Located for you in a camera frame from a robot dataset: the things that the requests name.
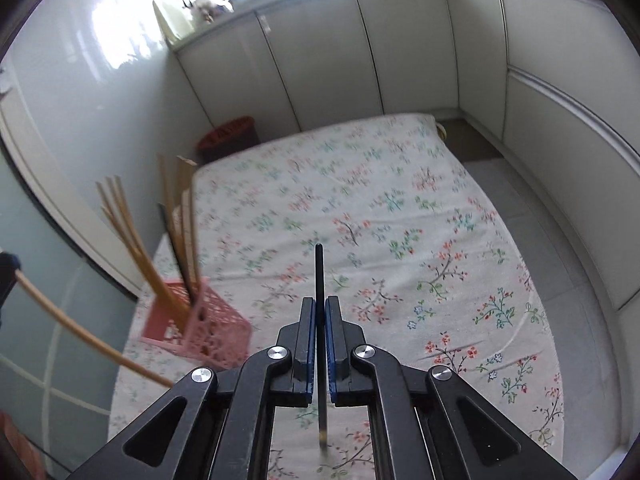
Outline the black chopstick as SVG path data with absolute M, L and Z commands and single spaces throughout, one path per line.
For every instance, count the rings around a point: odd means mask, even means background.
M 174 254 L 174 258 L 176 260 L 178 270 L 180 272 L 180 276 L 182 278 L 183 286 L 186 289 L 186 294 L 188 295 L 188 298 L 189 298 L 189 304 L 191 307 L 193 307 L 195 304 L 196 296 L 194 294 L 194 290 L 189 280 L 188 267 L 184 263 L 182 255 L 180 255 L 180 252 L 179 252 L 180 245 L 179 245 L 178 237 L 174 232 L 174 228 L 172 227 L 172 218 L 168 214 L 167 209 L 163 204 L 157 203 L 156 206 L 157 206 L 158 213 L 160 214 L 160 220 L 162 220 L 163 226 L 167 233 L 169 244 L 170 244 L 172 253 Z
M 322 453 L 328 449 L 328 380 L 326 379 L 326 308 L 324 307 L 323 246 L 314 248 L 314 270 L 316 270 L 316 347 L 317 347 L 317 398 L 319 446 Z

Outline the pink perforated utensil basket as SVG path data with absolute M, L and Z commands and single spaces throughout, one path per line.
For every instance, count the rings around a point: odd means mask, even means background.
M 204 278 L 184 330 L 179 330 L 170 309 L 155 299 L 140 340 L 215 370 L 231 370 L 248 358 L 251 334 L 250 322 L 227 304 Z

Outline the floral tablecloth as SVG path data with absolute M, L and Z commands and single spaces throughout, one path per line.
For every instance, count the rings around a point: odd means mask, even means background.
M 403 114 L 299 133 L 203 166 L 198 258 L 212 289 L 273 344 L 314 291 L 399 362 L 446 365 L 553 457 L 562 378 L 534 281 L 495 206 L 439 137 Z

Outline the red trash bin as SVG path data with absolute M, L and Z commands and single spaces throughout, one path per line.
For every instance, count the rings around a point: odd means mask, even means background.
M 254 148 L 260 140 L 255 129 L 255 119 L 243 116 L 216 127 L 198 141 L 196 154 L 202 164 Z

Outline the yellow object behind table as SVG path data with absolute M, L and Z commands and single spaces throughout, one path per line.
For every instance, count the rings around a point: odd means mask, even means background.
M 436 124 L 436 128 L 437 128 L 437 132 L 438 132 L 439 137 L 443 141 L 446 141 L 447 138 L 448 138 L 448 133 L 447 133 L 447 130 L 446 130 L 445 126 L 443 124 L 441 124 L 440 122 L 438 122 Z

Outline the white lower cabinets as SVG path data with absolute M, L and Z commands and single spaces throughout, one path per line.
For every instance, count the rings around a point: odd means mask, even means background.
M 615 309 L 639 299 L 639 55 L 601 0 L 262 0 L 179 41 L 212 122 L 268 139 L 455 114 L 551 197 Z

